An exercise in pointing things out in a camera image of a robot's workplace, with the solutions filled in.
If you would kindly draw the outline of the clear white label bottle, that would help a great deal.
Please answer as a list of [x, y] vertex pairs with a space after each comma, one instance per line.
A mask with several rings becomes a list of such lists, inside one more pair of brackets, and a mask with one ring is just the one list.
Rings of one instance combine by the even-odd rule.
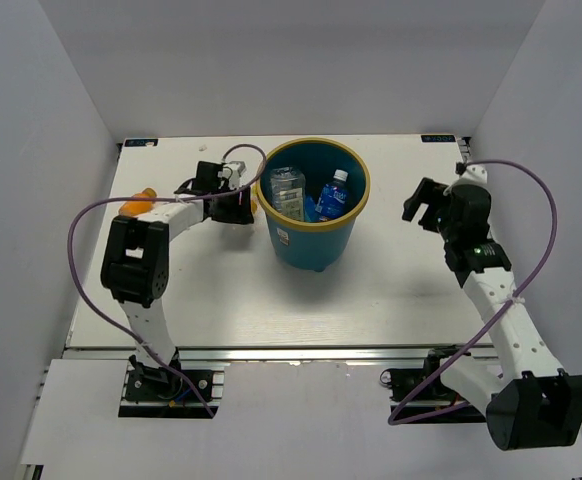
[[296, 167], [276, 168], [270, 174], [272, 204], [281, 215], [295, 221], [305, 219], [305, 176]]

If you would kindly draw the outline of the blue label clear bottle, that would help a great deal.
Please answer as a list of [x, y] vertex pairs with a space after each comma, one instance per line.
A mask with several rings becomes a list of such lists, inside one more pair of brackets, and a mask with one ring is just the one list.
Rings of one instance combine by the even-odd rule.
[[345, 214], [348, 200], [347, 179], [348, 173], [337, 169], [332, 181], [322, 188], [315, 208], [320, 222], [336, 220]]

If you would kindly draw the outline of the clear blue cap bottle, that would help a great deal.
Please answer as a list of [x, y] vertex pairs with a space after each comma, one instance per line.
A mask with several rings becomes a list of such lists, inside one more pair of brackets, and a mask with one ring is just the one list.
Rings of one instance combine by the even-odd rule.
[[304, 196], [304, 221], [307, 223], [317, 223], [320, 220], [320, 214], [316, 210], [316, 203], [309, 194]]

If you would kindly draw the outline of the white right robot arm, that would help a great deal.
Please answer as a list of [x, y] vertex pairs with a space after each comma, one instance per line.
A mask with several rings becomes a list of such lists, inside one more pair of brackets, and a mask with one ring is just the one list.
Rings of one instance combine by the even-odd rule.
[[442, 237], [446, 264], [480, 315], [502, 369], [495, 375], [467, 353], [451, 355], [424, 371], [424, 390], [437, 399], [458, 393], [484, 416], [503, 451], [573, 445], [582, 425], [582, 375], [564, 370], [517, 296], [511, 262], [490, 235], [490, 193], [424, 178], [405, 201], [403, 219], [413, 220], [421, 206], [418, 223]]

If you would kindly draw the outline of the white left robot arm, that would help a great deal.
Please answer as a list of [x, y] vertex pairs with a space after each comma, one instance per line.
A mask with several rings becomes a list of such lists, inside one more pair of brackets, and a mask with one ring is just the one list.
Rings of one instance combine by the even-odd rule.
[[245, 172], [242, 161], [201, 161], [196, 176], [175, 190], [173, 203], [136, 216], [120, 214], [111, 223], [100, 280], [127, 317], [136, 339], [134, 362], [153, 368], [147, 384], [159, 398], [176, 396], [183, 378], [169, 366], [177, 348], [161, 300], [169, 280], [170, 242], [206, 220], [252, 224], [251, 191], [242, 187]]

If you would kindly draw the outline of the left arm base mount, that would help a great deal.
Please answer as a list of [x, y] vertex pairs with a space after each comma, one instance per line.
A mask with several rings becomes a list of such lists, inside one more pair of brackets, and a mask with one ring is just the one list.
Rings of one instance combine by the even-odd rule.
[[[183, 369], [177, 359], [171, 367], [186, 375], [216, 413], [223, 389], [223, 373], [209, 368]], [[119, 418], [210, 419], [209, 412], [190, 385], [162, 367], [146, 367], [129, 357], [118, 408]]]

